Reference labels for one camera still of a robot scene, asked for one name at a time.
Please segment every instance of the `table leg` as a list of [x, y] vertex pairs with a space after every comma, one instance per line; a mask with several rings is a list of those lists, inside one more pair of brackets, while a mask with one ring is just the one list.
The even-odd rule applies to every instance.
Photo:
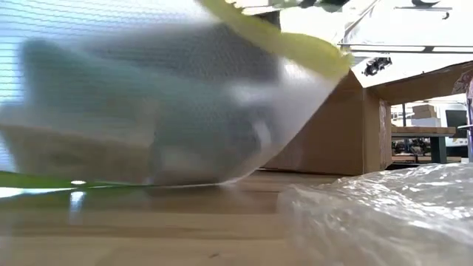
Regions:
[[431, 137], [430, 148], [433, 163], [446, 163], [445, 137]]

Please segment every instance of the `plastic wrap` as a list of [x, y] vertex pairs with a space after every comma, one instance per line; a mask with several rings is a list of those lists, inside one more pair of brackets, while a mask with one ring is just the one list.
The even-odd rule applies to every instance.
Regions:
[[312, 265], [471, 265], [473, 164], [293, 185], [279, 210]]
[[223, 0], [11, 0], [0, 18], [0, 130], [20, 173], [158, 185], [244, 177], [349, 69], [330, 44]]

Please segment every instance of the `bubble wrap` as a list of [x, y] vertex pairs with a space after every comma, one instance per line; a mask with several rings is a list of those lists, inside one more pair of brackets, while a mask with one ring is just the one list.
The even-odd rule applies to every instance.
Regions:
[[192, 0], [3, 1], [0, 132], [11, 168], [189, 185], [263, 165], [342, 76], [268, 52], [274, 30], [262, 49], [235, 33], [246, 18], [229, 27], [214, 14]]
[[430, 165], [293, 185], [279, 210], [313, 265], [473, 261], [473, 164]]

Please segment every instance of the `translucent plastic bag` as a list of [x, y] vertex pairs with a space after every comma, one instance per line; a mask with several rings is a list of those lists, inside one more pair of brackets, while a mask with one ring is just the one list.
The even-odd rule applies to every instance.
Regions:
[[313, 265], [471, 265], [473, 164], [295, 185], [279, 197]]
[[332, 45], [223, 0], [9, 0], [0, 20], [0, 130], [20, 173], [158, 185], [244, 177], [349, 69]]

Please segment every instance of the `wooden table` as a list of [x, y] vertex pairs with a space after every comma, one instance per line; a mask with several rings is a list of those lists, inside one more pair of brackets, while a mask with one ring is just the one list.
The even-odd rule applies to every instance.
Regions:
[[309, 265], [276, 213], [290, 183], [261, 171], [225, 188], [63, 191], [0, 199], [0, 265]]
[[391, 127], [392, 138], [428, 137], [433, 163], [447, 163], [445, 137], [452, 137], [456, 133], [455, 127]]

